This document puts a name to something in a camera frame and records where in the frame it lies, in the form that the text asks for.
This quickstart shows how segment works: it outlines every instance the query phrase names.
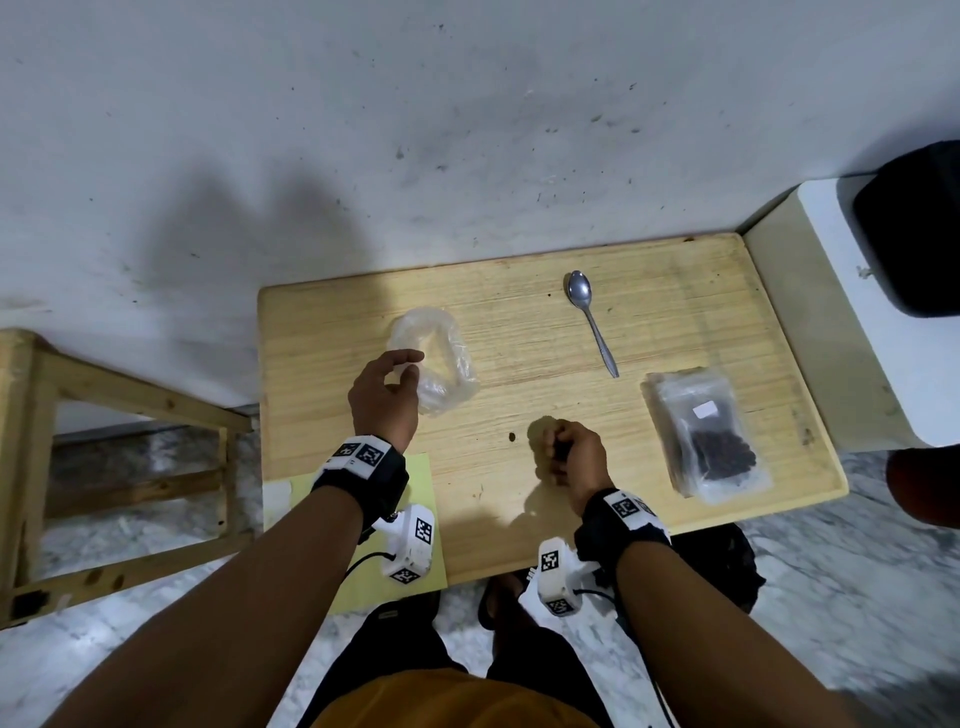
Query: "spoon handle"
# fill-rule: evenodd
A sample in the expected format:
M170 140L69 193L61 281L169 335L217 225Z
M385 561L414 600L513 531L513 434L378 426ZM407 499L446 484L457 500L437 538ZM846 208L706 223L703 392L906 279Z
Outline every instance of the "spoon handle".
M593 321L593 315L590 313L590 309L585 308L584 313L587 314L590 328L593 329L593 338L597 340L597 346L600 347L600 355L603 356L603 363L607 365L607 371L610 372L611 376L616 379L620 376L620 373L616 369L616 362L613 361L613 354L610 353L610 349L607 348L607 342L604 341L603 336L600 335L600 329L597 328L596 323Z

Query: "wooden stool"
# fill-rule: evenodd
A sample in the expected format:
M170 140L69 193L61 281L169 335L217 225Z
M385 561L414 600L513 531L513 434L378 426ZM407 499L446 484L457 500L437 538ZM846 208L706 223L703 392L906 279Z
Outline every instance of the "wooden stool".
M82 400L220 434L219 466L158 478L45 514L50 452L59 399ZM22 329L0 330L0 629L234 553L253 539L239 530L236 436L250 418L53 350ZM220 535L211 541L95 569L34 581L44 516L76 515L116 505L220 493Z

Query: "wrist strap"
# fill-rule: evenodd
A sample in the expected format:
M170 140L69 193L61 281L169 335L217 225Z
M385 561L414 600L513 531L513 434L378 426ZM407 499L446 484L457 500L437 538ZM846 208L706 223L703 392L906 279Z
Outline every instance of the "wrist strap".
M317 473L311 492L332 486L349 493L363 511L363 531L392 515L407 487L407 461L374 435L348 438Z
M627 546L652 541L671 546L666 526L640 498L607 488L595 493L584 509L584 523L573 534L577 555L597 561L616 585L616 564Z

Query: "plastic bag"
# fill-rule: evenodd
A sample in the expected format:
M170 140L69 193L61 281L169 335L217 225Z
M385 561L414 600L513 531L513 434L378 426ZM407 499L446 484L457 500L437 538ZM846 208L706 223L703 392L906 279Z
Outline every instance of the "plastic bag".
M467 351L467 342L457 322L446 311L439 308L413 308L394 324L388 349L420 349L422 342L435 334L441 344L444 360L454 378L441 376L433 370L420 366L420 382L417 396L420 398L420 412L426 415L439 415L469 400L480 389L473 362ZM399 374L409 364L397 367Z
M671 476L684 496L716 504L771 486L740 418L727 378L716 369L651 375ZM669 432L663 432L669 422Z

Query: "black shorts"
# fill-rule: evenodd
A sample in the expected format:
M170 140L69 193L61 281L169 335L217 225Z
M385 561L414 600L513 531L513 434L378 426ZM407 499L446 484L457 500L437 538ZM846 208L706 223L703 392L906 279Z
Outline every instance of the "black shorts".
M326 706L378 677L408 669L443 667L467 672L450 659L432 624L402 617L385 604L367 617L330 666L297 728L310 728ZM613 727L573 647L545 627L530 627L513 635L493 660L487 677L549 695L586 714L602 728Z

